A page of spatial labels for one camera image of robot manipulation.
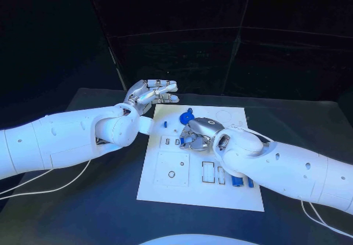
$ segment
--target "rectangular slot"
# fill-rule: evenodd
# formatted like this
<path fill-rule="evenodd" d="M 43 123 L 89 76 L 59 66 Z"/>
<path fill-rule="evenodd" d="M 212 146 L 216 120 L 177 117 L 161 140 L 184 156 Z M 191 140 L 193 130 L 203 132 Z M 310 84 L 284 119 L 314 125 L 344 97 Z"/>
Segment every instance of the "rectangular slot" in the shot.
<path fill-rule="evenodd" d="M 214 163 L 202 162 L 202 181 L 204 183 L 214 183 Z"/>
<path fill-rule="evenodd" d="M 226 184 L 226 180 L 225 180 L 225 170 L 222 167 L 217 167 L 219 170 L 219 184 L 225 185 Z"/>

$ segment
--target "circular hole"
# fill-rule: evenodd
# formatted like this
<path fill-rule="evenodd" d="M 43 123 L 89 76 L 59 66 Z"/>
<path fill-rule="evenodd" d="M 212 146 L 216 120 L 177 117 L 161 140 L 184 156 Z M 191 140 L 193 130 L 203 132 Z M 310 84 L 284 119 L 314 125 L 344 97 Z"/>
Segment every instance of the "circular hole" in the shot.
<path fill-rule="evenodd" d="M 167 175 L 168 175 L 168 177 L 173 178 L 174 177 L 174 171 L 170 171 Z"/>

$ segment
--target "gray table surface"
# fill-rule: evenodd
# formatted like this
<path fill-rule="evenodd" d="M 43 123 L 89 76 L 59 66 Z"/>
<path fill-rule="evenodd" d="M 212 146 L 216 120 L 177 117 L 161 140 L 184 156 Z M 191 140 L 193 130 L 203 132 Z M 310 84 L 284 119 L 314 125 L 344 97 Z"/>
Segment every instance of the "gray table surface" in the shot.
<path fill-rule="evenodd" d="M 124 91 L 82 88 L 68 111 L 111 106 L 124 96 Z M 245 107 L 248 127 L 261 134 L 340 161 L 353 160 L 353 129 L 334 102 L 180 94 L 180 104 Z M 183 233 L 259 244 L 353 243 L 305 217 L 298 200 L 263 187 L 265 212 L 135 200 L 147 142 L 138 134 L 131 146 L 93 159 L 60 191 L 11 198 L 0 213 L 0 244 L 138 244 Z M 56 169 L 16 193 L 62 186 L 83 166 Z M 353 233 L 353 216 L 320 205 L 317 211 L 331 226 Z"/>

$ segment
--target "robotic hand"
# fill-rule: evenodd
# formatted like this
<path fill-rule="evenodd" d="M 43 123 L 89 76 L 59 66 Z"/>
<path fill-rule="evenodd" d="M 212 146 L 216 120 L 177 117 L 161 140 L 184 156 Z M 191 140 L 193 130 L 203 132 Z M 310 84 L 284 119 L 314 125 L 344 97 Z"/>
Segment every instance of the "robotic hand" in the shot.
<path fill-rule="evenodd" d="M 62 168 L 128 146 L 137 133 L 150 134 L 153 120 L 141 116 L 151 103 L 176 103 L 177 84 L 140 80 L 124 103 L 57 113 L 0 130 L 0 179 L 19 173 Z"/>
<path fill-rule="evenodd" d="M 214 120 L 196 118 L 183 129 L 180 148 L 212 149 L 232 176 L 246 175 L 279 194 L 353 214 L 353 166 L 261 135 L 269 141 L 263 143 L 256 135 L 246 128 L 225 128 Z"/>

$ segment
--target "blue object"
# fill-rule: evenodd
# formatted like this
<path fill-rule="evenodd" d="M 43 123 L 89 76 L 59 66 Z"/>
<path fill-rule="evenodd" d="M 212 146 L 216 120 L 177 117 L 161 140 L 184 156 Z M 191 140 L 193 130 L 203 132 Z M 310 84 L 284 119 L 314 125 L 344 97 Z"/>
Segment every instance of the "blue object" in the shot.
<path fill-rule="evenodd" d="M 189 122 L 191 119 L 194 119 L 194 116 L 193 116 L 193 109 L 189 108 L 189 109 L 187 109 L 187 112 L 184 112 L 184 113 L 180 115 L 180 123 L 181 123 L 183 125 L 186 125 L 187 122 Z"/>
<path fill-rule="evenodd" d="M 232 185 L 233 185 L 235 187 L 243 186 L 242 178 L 232 176 Z"/>
<path fill-rule="evenodd" d="M 248 183 L 249 183 L 249 188 L 253 188 L 253 181 L 249 177 L 248 177 Z"/>

